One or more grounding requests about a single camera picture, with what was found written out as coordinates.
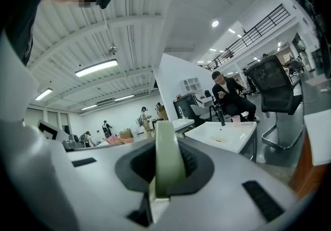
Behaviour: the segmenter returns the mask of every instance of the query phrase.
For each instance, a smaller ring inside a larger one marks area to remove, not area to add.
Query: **black suit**
[[[215,84],[213,87],[213,94],[216,98],[216,101],[219,104],[222,104],[224,107],[225,112],[230,116],[240,115],[241,120],[243,121],[243,117],[241,113],[248,111],[247,119],[249,121],[253,121],[256,106],[250,102],[249,100],[240,97],[236,89],[242,91],[244,88],[238,84],[233,78],[226,78],[227,88],[229,92],[225,91],[223,87],[218,84]],[[223,99],[220,99],[218,96],[218,92],[223,91],[225,92],[225,96]]]

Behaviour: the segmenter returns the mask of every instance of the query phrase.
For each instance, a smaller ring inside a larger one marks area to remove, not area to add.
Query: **person in beige clothing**
[[[151,138],[152,137],[152,131],[151,131],[151,127],[149,126],[149,120],[152,116],[146,115],[145,111],[146,111],[146,107],[142,107],[141,108],[141,120],[143,121],[143,126],[144,126],[144,133],[146,134],[147,138]]]

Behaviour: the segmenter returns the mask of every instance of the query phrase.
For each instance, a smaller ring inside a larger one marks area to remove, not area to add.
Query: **ceiling light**
[[[85,110],[85,109],[91,109],[91,108],[94,108],[94,107],[96,107],[97,105],[92,105],[92,106],[88,106],[88,107],[86,107],[86,108],[82,108],[82,110]]]
[[[112,67],[112,66],[116,66],[116,65],[117,65],[117,60],[112,59],[112,60],[105,61],[105,62],[102,62],[102,63],[97,63],[97,64],[89,66],[85,69],[79,70],[75,73],[75,75],[77,75],[78,77],[81,77],[81,76],[88,75],[90,73],[94,73],[95,71],[102,70],[102,69]]]
[[[49,93],[52,93],[53,90],[47,88],[44,92],[42,92],[39,96],[36,97],[36,100],[41,100],[43,97],[47,96]]]
[[[129,96],[125,96],[125,97],[120,97],[120,98],[117,98],[117,99],[114,99],[115,101],[119,101],[119,100],[122,100],[122,99],[126,99],[126,98],[130,98],[130,97],[133,97],[134,95],[129,95]]]
[[[212,27],[217,27],[218,26],[218,21],[215,20],[213,23],[212,23]]]

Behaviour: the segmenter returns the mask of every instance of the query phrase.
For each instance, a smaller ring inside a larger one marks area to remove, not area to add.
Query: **white shirt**
[[[223,89],[229,93],[229,89],[228,89],[228,86],[227,86],[227,83],[225,82],[225,84],[220,84],[221,87],[223,87]]]

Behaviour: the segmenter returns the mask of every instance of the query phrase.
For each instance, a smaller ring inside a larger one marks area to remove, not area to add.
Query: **black metal railing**
[[[283,4],[281,4],[259,23],[257,23],[251,30],[245,33],[234,44],[226,48],[222,54],[218,55],[211,63],[209,63],[208,69],[210,71],[215,70],[221,64],[227,62],[233,56],[244,50],[258,38],[261,38],[264,34],[272,30],[289,16],[289,12],[287,12],[287,10],[283,7]]]

